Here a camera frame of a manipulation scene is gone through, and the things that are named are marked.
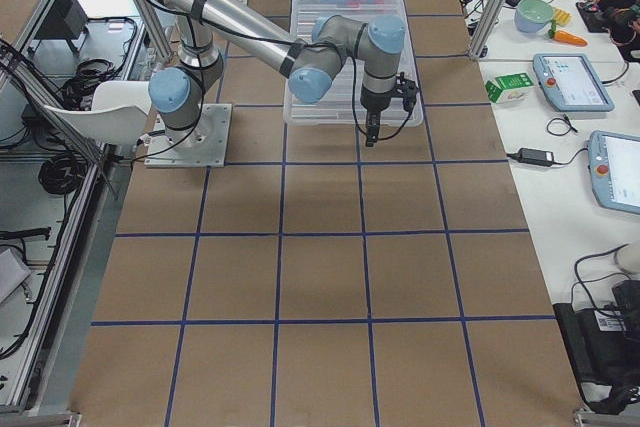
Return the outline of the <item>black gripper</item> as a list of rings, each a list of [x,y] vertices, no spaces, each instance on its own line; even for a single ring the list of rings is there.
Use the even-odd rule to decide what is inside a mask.
[[[403,110],[411,117],[417,102],[418,86],[415,81],[405,77],[403,72],[396,76],[376,77],[363,74],[360,104],[366,110],[367,147],[373,147],[379,139],[380,115],[391,103],[392,98],[402,100]]]

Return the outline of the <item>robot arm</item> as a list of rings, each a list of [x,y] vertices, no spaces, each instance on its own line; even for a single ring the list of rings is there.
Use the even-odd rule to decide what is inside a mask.
[[[416,83],[399,70],[406,35],[405,22],[382,15],[367,22],[341,15],[319,18],[309,41],[296,38],[238,0],[153,0],[188,25],[201,25],[256,56],[286,78],[302,102],[318,103],[346,62],[363,64],[362,84],[352,90],[365,120],[359,130],[367,146],[381,140],[381,114],[393,99],[411,114],[417,102]]]

